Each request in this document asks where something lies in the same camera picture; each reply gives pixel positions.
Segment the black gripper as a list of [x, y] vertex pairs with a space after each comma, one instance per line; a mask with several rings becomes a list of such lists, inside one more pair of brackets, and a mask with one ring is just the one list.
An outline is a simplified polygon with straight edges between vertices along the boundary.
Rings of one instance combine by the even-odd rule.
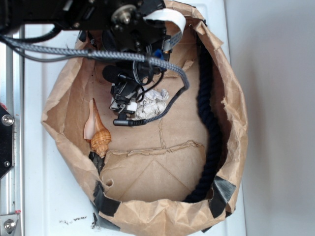
[[134, 118], [138, 103], [147, 92], [156, 90], [165, 72], [164, 68], [136, 61], [106, 66], [102, 75], [112, 84], [110, 110], [120, 118]]

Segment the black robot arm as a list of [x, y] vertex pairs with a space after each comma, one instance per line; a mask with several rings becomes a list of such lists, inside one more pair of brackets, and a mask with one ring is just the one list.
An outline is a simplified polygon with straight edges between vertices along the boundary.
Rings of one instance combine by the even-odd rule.
[[[138, 125], [131, 117], [137, 103], [153, 89], [155, 75], [165, 68], [149, 57], [168, 60], [171, 50], [166, 21], [154, 14], [162, 0], [3, 0], [0, 40], [15, 52], [54, 54], [57, 60], [83, 57], [106, 64], [103, 77], [112, 84], [110, 109], [116, 126]], [[91, 50], [40, 49], [38, 44], [66, 30], [79, 30]]]

